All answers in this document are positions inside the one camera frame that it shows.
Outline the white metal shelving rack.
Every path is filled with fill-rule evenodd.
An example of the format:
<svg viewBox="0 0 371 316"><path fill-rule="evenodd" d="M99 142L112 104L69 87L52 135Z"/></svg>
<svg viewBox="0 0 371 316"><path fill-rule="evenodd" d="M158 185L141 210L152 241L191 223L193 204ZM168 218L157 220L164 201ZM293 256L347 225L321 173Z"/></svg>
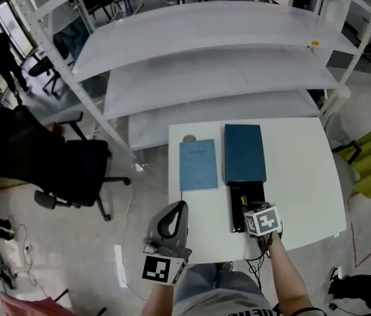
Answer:
<svg viewBox="0 0 371 316"><path fill-rule="evenodd" d="M64 82L125 151L164 145L175 123L245 119L269 94L278 116L305 116L298 91L324 103L345 86L371 37L371 0L316 0L313 11L246 1L183 3L90 27L74 66L53 45L53 11L15 0ZM314 114L326 122L316 107Z"/></svg>

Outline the blue notebook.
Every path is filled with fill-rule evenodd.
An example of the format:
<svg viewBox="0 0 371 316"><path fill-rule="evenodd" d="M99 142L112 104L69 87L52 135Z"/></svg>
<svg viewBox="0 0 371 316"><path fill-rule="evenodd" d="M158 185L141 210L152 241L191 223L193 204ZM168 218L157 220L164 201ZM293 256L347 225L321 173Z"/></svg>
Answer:
<svg viewBox="0 0 371 316"><path fill-rule="evenodd" d="M180 143L180 191L217 190L214 140Z"/></svg>

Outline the pink cloth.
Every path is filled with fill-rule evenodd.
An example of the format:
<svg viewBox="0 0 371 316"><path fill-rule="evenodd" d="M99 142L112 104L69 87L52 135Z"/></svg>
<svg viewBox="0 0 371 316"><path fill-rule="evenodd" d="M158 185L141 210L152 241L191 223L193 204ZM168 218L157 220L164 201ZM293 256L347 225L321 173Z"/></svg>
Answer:
<svg viewBox="0 0 371 316"><path fill-rule="evenodd" d="M38 301L18 300L0 292L0 301L5 316L76 316L75 313L61 306L52 298Z"/></svg>

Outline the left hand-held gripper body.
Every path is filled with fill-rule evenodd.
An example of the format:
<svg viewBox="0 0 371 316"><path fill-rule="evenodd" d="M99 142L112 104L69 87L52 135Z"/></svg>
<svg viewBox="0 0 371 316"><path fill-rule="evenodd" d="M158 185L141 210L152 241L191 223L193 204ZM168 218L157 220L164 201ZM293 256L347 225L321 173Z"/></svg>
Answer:
<svg viewBox="0 0 371 316"><path fill-rule="evenodd" d="M150 220L143 240L142 279L169 286L178 282L192 254L187 224L188 206L183 200L167 205Z"/></svg>

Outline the white trash bin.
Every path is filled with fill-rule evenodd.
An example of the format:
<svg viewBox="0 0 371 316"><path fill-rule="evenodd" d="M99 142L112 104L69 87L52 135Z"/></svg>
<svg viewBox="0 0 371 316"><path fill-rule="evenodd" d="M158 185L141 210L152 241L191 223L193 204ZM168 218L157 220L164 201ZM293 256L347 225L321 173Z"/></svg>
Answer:
<svg viewBox="0 0 371 316"><path fill-rule="evenodd" d="M323 115L336 113L351 97L351 91L347 86L341 86L334 90L325 101L321 112Z"/></svg>

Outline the small black office chair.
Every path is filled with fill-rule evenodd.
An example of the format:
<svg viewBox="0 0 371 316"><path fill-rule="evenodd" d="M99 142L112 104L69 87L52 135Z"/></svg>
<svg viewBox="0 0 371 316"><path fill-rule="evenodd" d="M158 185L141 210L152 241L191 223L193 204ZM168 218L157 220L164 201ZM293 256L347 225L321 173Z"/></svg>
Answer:
<svg viewBox="0 0 371 316"><path fill-rule="evenodd" d="M47 81L47 83L42 87L42 90L45 94L53 95L56 98L59 98L56 91L56 85L58 80L61 78L60 73L55 69L51 60L48 57L40 59L29 71L28 74L31 77L38 77L39 75L46 73L47 75L52 74L52 77Z"/></svg>

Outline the person's grey trousers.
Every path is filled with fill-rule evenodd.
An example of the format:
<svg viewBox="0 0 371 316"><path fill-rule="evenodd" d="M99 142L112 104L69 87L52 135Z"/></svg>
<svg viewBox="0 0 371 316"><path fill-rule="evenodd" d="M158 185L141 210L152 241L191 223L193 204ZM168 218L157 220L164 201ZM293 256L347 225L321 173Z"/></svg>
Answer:
<svg viewBox="0 0 371 316"><path fill-rule="evenodd" d="M176 291L172 316L278 316L257 283L215 264L190 267Z"/></svg>

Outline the person's left forearm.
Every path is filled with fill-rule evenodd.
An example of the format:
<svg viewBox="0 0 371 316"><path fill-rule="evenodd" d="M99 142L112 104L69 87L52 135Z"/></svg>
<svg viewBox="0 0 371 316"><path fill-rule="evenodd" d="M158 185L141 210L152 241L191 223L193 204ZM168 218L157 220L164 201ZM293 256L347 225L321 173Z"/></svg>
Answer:
<svg viewBox="0 0 371 316"><path fill-rule="evenodd" d="M140 316L172 316L174 287L169 285L153 285Z"/></svg>

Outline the wooden platform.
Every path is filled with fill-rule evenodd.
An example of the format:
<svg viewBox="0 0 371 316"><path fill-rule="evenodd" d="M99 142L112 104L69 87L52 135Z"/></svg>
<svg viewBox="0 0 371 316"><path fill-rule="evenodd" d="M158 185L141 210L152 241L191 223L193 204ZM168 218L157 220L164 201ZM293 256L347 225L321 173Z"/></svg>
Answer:
<svg viewBox="0 0 371 316"><path fill-rule="evenodd" d="M17 186L23 186L25 184L27 184L27 182L22 180L0 177L0 190L6 190Z"/></svg>

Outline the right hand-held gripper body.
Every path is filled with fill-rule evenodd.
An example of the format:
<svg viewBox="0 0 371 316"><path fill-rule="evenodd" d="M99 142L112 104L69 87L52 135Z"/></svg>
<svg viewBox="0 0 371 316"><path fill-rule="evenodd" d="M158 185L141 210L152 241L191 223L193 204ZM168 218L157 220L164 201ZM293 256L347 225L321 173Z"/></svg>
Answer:
<svg viewBox="0 0 371 316"><path fill-rule="evenodd" d="M250 206L243 206L246 233L252 237L261 237L277 232L282 237L283 224L274 203L256 201Z"/></svg>

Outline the dark teal sliding box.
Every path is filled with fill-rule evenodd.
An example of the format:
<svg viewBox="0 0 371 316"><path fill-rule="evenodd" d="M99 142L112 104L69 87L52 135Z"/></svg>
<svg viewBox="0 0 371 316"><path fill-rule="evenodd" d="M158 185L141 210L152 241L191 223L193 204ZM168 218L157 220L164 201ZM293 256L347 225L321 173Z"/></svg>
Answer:
<svg viewBox="0 0 371 316"><path fill-rule="evenodd" d="M229 199L231 232L245 232L241 196L248 206L264 201L266 166L259 125L226 124L224 126L224 183Z"/></svg>

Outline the large black office chair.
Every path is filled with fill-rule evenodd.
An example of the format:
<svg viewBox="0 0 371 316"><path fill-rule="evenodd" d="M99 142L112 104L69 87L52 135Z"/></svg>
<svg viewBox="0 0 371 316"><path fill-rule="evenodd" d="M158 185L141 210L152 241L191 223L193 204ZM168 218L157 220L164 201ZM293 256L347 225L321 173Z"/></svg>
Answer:
<svg viewBox="0 0 371 316"><path fill-rule="evenodd" d="M100 196L102 185L128 186L131 180L106 175L109 145L87 139L78 126L82 118L78 111L62 120L79 137L66 140L44 127L26 106L0 107L0 177L37 186L34 200L45 209L98 205L104 220L110 221Z"/></svg>

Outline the person's right forearm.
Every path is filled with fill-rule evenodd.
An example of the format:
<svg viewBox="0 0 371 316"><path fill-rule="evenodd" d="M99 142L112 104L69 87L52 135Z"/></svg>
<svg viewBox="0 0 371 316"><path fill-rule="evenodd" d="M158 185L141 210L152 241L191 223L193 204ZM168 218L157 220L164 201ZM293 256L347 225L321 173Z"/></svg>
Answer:
<svg viewBox="0 0 371 316"><path fill-rule="evenodd" d="M301 315L321 315L311 304L305 283L291 262L277 232L272 234L272 243L268 246L274 286L280 310L284 316L292 316L302 311Z"/></svg>

